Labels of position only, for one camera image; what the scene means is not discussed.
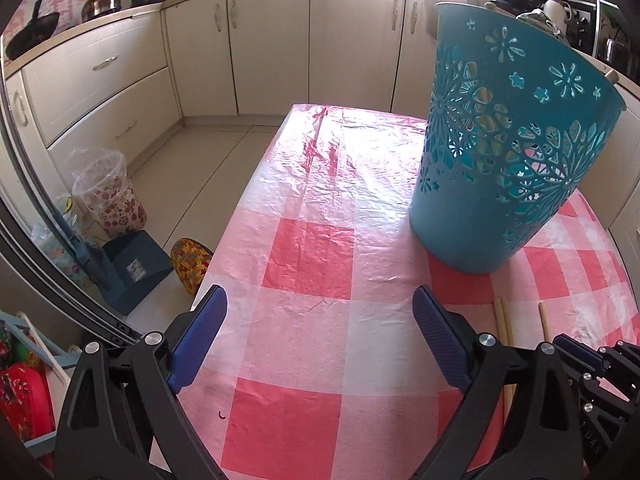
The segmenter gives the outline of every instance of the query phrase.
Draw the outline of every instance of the wooden chopstick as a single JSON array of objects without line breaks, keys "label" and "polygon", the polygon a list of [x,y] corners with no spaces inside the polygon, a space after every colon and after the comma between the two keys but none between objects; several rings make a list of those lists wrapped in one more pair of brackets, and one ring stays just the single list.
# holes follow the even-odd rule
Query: wooden chopstick
[{"label": "wooden chopstick", "polygon": [[546,308],[542,301],[538,303],[538,310],[540,311],[540,321],[542,322],[542,333],[545,336],[545,341],[551,343],[552,337],[551,330],[549,330],[549,320],[546,317]]},{"label": "wooden chopstick", "polygon": [[[498,322],[498,339],[505,346],[513,346],[513,330],[511,329],[511,321],[507,310],[505,309],[506,300],[502,297],[495,298],[494,309],[495,319]],[[513,404],[513,396],[515,394],[516,387],[514,384],[507,384],[504,387],[504,421],[507,421],[507,416]]]}]

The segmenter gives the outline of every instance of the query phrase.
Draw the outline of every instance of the blue plastic basket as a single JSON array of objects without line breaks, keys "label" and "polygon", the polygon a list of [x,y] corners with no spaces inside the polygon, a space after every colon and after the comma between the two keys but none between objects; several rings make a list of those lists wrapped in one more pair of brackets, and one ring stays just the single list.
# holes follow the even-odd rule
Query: blue plastic basket
[{"label": "blue plastic basket", "polygon": [[552,36],[482,7],[437,7],[410,220],[438,259],[484,274],[558,211],[626,107],[599,70]]}]

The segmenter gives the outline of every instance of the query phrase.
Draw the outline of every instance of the plastic tablecloth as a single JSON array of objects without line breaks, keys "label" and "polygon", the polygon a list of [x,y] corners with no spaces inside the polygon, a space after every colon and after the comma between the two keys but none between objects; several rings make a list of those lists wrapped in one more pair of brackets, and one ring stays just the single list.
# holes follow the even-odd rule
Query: plastic tablecloth
[{"label": "plastic tablecloth", "polygon": [[[553,333],[592,347],[637,342],[622,260],[580,192],[498,271],[445,266],[414,237],[408,208],[422,120],[297,105],[226,229],[196,301],[224,287],[228,314],[180,402],[232,480],[407,480],[461,396],[412,317],[428,284],[477,331],[507,299],[515,343]],[[211,204],[215,215],[216,205]],[[474,465],[489,459],[498,403]]]}]

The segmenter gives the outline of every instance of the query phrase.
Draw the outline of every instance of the metal screw cap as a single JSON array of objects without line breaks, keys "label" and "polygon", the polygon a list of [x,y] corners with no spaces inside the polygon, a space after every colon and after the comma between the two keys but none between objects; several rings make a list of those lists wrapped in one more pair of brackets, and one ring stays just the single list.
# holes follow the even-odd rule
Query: metal screw cap
[{"label": "metal screw cap", "polygon": [[482,346],[493,346],[495,345],[495,337],[492,336],[491,334],[480,334],[480,336],[478,337],[478,340],[480,341],[480,344]]},{"label": "metal screw cap", "polygon": [[543,354],[553,355],[556,353],[556,348],[551,343],[542,343],[542,345],[540,345],[540,349]]},{"label": "metal screw cap", "polygon": [[84,351],[88,354],[95,354],[100,349],[100,343],[93,341],[84,347]]},{"label": "metal screw cap", "polygon": [[148,344],[149,346],[157,345],[161,341],[162,341],[162,334],[159,332],[152,332],[150,334],[147,334],[145,337],[145,343]]}]

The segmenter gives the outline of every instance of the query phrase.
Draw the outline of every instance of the drawer handle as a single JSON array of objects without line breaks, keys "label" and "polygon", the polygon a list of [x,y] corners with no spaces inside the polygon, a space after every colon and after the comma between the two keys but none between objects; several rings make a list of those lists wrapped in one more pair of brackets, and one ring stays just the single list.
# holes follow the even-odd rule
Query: drawer handle
[{"label": "drawer handle", "polygon": [[17,90],[14,93],[14,109],[18,109],[18,103],[20,106],[20,111],[22,112],[22,120],[20,121],[20,124],[22,126],[28,126],[29,125],[29,118],[27,117],[27,110],[24,107],[24,101],[22,100],[22,96],[20,95],[20,92],[18,92]]},{"label": "drawer handle", "polygon": [[418,23],[418,2],[414,2],[414,10],[411,13],[411,34],[415,34],[416,23]]},{"label": "drawer handle", "polygon": [[220,17],[218,11],[220,10],[220,4],[216,4],[216,12],[213,13],[213,20],[216,22],[216,28],[218,32],[222,32],[222,26],[220,25]]},{"label": "drawer handle", "polygon": [[231,10],[229,11],[229,15],[231,16],[231,25],[234,28],[238,28],[238,22],[236,22],[236,1],[231,0]]},{"label": "drawer handle", "polygon": [[101,68],[105,68],[109,66],[111,63],[116,61],[119,57],[120,56],[113,56],[113,57],[110,57],[109,59],[105,59],[102,63],[98,63],[96,66],[94,66],[94,70],[100,70]]},{"label": "drawer handle", "polygon": [[123,136],[126,133],[129,133],[135,126],[136,124],[138,124],[138,120],[133,121],[133,123],[131,124],[131,126],[128,126],[123,132],[119,133],[116,135],[116,139],[119,139],[121,136]]},{"label": "drawer handle", "polygon": [[394,13],[391,20],[391,30],[396,30],[396,24],[398,23],[398,0],[394,0]]}]

